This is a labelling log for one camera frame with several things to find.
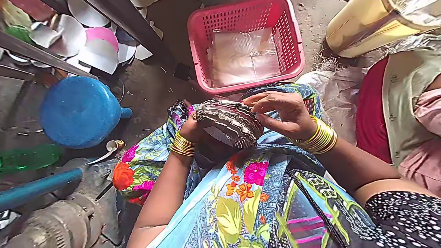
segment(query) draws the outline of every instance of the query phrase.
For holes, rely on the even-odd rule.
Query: blue pipe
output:
[[[130,108],[121,108],[121,119],[128,119],[132,117],[132,110]]]
[[[82,179],[82,170],[73,169],[0,192],[0,212],[18,207],[37,197]]]

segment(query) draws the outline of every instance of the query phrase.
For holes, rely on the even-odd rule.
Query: person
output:
[[[357,109],[357,146],[441,197],[441,53],[391,54],[367,73]]]
[[[315,90],[288,83],[241,100],[265,127],[252,151],[204,166],[206,124],[178,103],[125,153],[113,183],[143,203],[128,248],[441,245],[441,200],[338,138]]]

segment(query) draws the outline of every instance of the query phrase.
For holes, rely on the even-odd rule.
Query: pink plastic basket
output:
[[[213,40],[213,29],[251,32],[272,28],[279,58],[280,76],[222,88],[211,88],[208,79],[207,48]],[[302,38],[290,0],[251,0],[223,4],[191,14],[187,23],[191,53],[198,83],[211,94],[232,92],[296,77],[305,66]]]

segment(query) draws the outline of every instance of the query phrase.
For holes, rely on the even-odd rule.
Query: gold bangle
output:
[[[178,131],[176,132],[175,140],[173,141],[173,145],[170,148],[170,150],[180,155],[193,157],[195,148],[194,148],[194,143],[182,137]]]
[[[337,142],[337,133],[315,116],[310,116],[317,123],[315,134],[308,140],[290,139],[293,144],[310,152],[311,154],[323,154],[331,150]]]

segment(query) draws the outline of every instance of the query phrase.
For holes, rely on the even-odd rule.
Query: green plastic bottle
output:
[[[62,154],[62,149],[53,144],[2,151],[0,152],[0,174],[37,170],[52,165]]]

